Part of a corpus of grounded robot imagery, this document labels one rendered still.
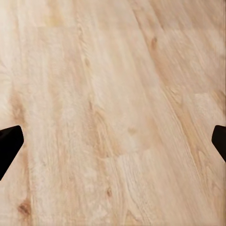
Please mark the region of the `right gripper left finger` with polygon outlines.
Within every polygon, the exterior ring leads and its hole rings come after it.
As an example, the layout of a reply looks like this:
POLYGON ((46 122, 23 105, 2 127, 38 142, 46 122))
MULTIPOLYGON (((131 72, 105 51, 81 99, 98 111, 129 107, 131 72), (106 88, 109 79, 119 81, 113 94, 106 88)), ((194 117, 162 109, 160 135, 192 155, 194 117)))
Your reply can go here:
POLYGON ((0 130, 0 181, 24 143, 19 125, 0 130))

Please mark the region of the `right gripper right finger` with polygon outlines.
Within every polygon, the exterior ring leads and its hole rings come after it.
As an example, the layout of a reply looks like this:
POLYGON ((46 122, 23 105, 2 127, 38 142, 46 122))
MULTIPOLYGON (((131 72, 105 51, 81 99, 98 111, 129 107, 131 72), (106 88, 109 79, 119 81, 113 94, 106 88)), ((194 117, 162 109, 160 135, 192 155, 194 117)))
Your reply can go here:
POLYGON ((226 127, 216 125, 212 134, 212 143, 226 163, 226 127))

